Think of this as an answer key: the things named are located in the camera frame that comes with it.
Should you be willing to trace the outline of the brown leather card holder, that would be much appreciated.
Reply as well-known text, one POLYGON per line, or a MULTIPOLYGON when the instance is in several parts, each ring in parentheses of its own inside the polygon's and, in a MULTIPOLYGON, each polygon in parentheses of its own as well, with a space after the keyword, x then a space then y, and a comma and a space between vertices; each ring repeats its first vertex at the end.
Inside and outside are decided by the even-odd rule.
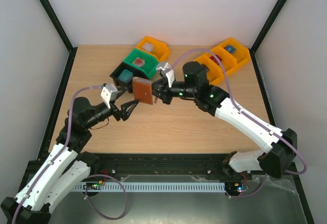
POLYGON ((153 98, 152 94, 153 81, 141 77, 133 77, 132 79, 132 92, 135 100, 140 103, 153 105, 157 103, 157 98, 153 98))

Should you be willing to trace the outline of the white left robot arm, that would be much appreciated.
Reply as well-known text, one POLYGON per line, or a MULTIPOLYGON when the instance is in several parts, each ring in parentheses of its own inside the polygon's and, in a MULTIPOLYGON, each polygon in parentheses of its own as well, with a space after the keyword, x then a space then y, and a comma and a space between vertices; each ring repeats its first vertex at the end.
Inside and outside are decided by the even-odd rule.
POLYGON ((125 92, 113 84, 90 86, 99 89, 102 103, 91 105, 76 91, 71 99, 68 118, 56 144, 43 164, 15 197, 6 197, 1 209, 10 223, 48 223, 59 203, 78 183, 96 174, 99 158, 82 149, 90 140, 90 129, 113 116, 117 121, 127 120, 138 100, 126 102, 118 108, 116 100, 125 92))

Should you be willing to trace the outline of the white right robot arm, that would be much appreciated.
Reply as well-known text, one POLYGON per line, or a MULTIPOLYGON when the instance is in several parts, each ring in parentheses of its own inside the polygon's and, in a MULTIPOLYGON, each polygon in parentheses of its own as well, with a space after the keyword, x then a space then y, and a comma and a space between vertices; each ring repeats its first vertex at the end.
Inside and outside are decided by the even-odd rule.
POLYGON ((203 112, 217 117, 252 139, 259 149, 250 152, 232 152, 224 161, 223 174, 233 179, 244 171, 263 171, 280 178, 295 158, 290 146, 295 146, 297 134, 285 131, 257 118, 232 99, 225 90, 211 85, 208 68, 192 61, 183 65, 183 81, 177 81, 172 67, 161 62, 156 70, 161 79, 152 84, 152 94, 170 104, 174 97, 190 99, 203 112))

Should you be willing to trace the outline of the teal card stack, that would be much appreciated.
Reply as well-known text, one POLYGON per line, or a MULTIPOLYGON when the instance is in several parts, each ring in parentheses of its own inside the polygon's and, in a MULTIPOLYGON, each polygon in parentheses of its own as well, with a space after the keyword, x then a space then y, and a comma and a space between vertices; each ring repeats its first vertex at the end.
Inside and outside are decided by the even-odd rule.
POLYGON ((123 70, 118 76, 119 81, 129 83, 133 79, 133 73, 127 69, 123 70))

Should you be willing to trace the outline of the red white card stack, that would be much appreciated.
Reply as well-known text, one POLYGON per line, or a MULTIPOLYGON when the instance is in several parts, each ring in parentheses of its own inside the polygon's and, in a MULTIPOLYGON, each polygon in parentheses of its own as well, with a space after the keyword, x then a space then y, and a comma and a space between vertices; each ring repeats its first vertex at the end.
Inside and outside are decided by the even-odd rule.
POLYGON ((145 61, 139 57, 135 58, 132 64, 138 68, 142 68, 145 65, 145 61))

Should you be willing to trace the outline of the blue card stack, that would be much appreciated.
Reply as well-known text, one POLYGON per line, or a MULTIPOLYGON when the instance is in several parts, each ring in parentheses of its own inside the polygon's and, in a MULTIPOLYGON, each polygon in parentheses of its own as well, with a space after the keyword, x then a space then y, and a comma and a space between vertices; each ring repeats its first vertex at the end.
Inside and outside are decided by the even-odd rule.
POLYGON ((236 52, 236 48, 232 45, 227 45, 224 49, 232 55, 236 52))

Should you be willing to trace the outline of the black bin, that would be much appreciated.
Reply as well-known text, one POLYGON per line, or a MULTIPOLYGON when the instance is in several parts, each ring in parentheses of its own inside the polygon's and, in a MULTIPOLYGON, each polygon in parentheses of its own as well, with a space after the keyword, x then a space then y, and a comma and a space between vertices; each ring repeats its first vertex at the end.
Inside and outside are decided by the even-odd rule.
POLYGON ((129 87, 132 83, 133 77, 148 79, 143 71, 125 62, 121 62, 109 76, 113 79, 114 84, 120 87, 129 87))

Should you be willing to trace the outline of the green bin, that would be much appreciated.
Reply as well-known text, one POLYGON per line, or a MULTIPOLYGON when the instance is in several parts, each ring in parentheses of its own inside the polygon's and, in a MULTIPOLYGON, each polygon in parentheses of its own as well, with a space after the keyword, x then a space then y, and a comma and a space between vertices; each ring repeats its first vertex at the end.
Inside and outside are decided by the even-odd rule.
POLYGON ((154 55, 137 48, 133 49, 123 62, 144 73, 148 79, 153 78, 159 64, 154 55))

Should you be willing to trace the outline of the yellow bin left group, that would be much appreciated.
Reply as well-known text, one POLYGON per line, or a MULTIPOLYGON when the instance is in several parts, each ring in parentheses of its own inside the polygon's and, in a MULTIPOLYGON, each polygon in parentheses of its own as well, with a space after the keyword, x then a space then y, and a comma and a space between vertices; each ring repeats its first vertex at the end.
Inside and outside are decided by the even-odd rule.
POLYGON ((150 36, 145 36, 136 45, 136 48, 155 56, 159 62, 165 61, 171 53, 169 47, 164 42, 150 36))

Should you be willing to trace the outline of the yellow bin middle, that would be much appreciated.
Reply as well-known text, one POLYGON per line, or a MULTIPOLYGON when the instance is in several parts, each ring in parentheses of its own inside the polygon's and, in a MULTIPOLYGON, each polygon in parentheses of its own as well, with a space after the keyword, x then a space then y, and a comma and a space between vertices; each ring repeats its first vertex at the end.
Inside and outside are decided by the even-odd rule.
POLYGON ((211 49, 211 52, 215 55, 218 55, 222 59, 222 65, 224 67, 224 70, 227 74, 227 76, 231 75, 236 71, 236 59, 228 53, 223 47, 217 46, 211 49))

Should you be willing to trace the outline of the yellow bin far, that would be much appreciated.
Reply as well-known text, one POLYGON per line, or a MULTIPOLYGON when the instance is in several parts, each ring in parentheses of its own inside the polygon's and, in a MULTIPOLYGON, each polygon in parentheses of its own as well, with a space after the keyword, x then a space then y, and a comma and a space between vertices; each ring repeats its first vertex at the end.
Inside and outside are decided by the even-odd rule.
POLYGON ((242 44, 240 44, 237 40, 234 38, 230 37, 227 40, 223 41, 221 43, 221 46, 225 48, 227 45, 232 45, 236 48, 236 52, 232 55, 236 61, 236 69, 240 69, 243 67, 245 64, 247 64, 250 60, 250 52, 249 49, 242 44))

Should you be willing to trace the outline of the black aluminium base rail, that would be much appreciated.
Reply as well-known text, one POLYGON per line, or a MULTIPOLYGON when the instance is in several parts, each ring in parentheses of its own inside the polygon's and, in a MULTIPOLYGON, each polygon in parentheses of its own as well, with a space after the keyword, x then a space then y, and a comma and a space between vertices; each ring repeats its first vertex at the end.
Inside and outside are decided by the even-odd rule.
POLYGON ((242 180, 250 174, 227 168, 227 154, 122 154, 96 153, 99 158, 92 173, 108 173, 115 178, 128 175, 192 175, 208 180, 242 180))

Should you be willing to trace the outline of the black frame post left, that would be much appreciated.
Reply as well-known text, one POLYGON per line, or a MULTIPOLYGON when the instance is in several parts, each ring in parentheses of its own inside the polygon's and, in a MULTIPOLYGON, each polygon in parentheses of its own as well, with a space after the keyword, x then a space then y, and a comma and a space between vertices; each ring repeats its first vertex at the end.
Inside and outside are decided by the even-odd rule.
POLYGON ((43 9, 45 10, 46 14, 48 15, 51 23, 53 24, 55 30, 57 31, 59 37, 61 38, 63 44, 65 45, 66 49, 69 52, 72 52, 74 47, 69 40, 59 18, 57 17, 57 14, 55 13, 51 3, 49 0, 39 0, 43 9))

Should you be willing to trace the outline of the black frame post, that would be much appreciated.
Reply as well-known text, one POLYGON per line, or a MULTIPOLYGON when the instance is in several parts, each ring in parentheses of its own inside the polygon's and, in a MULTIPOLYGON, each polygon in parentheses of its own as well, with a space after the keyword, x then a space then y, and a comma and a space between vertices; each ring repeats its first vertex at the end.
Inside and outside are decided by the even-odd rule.
POLYGON ((274 24, 275 20, 277 19, 279 13, 281 12, 282 8, 284 7, 287 0, 277 0, 273 9, 271 10, 268 18, 266 19, 263 27, 261 28, 257 38, 255 39, 252 47, 250 48, 250 53, 255 54, 259 49, 260 45, 262 44, 263 40, 265 39, 266 35, 268 34, 269 30, 271 29, 272 25, 274 24))
POLYGON ((51 3, 49 0, 39 0, 43 9, 45 10, 46 14, 48 15, 51 23, 53 24, 55 30, 57 31, 59 37, 61 38, 63 44, 65 45, 66 49, 69 52, 72 52, 74 47, 69 40, 59 18, 57 17, 57 14, 55 13, 51 3))

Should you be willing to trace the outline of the black frame post right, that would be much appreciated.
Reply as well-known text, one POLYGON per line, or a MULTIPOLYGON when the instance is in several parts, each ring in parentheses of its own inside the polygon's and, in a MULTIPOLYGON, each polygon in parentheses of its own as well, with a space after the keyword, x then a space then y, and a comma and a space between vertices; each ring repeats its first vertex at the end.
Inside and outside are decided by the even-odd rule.
POLYGON ((263 27, 261 28, 257 38, 255 39, 252 47, 250 48, 250 53, 255 54, 259 49, 260 45, 262 44, 263 40, 265 39, 266 35, 268 34, 269 30, 271 29, 272 25, 274 24, 275 20, 277 19, 279 13, 281 12, 282 8, 284 7, 287 0, 277 0, 273 9, 271 10, 268 18, 266 19, 263 27))

